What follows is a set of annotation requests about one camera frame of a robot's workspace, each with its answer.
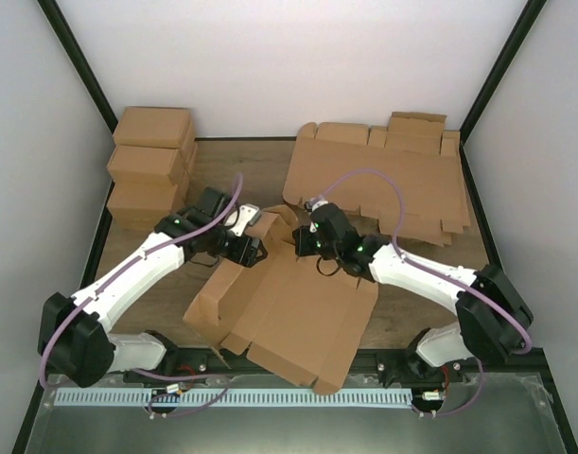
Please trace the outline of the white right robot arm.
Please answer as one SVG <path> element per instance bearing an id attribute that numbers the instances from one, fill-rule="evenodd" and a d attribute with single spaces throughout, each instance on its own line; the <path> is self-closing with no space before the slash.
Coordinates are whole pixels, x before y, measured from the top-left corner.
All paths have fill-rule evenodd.
<path id="1" fill-rule="evenodd" d="M 426 328 L 409 344 L 398 367 L 419 381 L 451 362 L 476 358 L 503 364 L 533 346 L 534 316 L 504 271 L 449 266 L 407 253 L 381 235 L 362 236 L 336 204 L 308 202 L 310 223 L 293 231 L 295 252 L 334 261 L 360 280 L 403 288 L 454 314 L 456 322 Z"/>

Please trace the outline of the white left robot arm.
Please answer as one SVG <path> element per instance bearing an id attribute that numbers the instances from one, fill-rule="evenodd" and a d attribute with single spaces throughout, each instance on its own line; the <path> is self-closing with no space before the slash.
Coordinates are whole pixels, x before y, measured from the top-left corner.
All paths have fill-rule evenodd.
<path id="1" fill-rule="evenodd" d="M 81 388 L 108 373 L 141 370 L 167 382 L 179 371 L 176 345 L 150 330 L 116 335 L 120 317 L 156 283 L 199 253 L 223 258 L 243 268 L 264 260 L 262 241 L 246 231 L 262 215 L 252 204 L 240 205 L 236 195 L 208 187 L 197 203 L 162 218 L 145 241 L 103 277 L 44 303 L 37 351 L 39 381 L 47 384 L 53 368 Z"/>

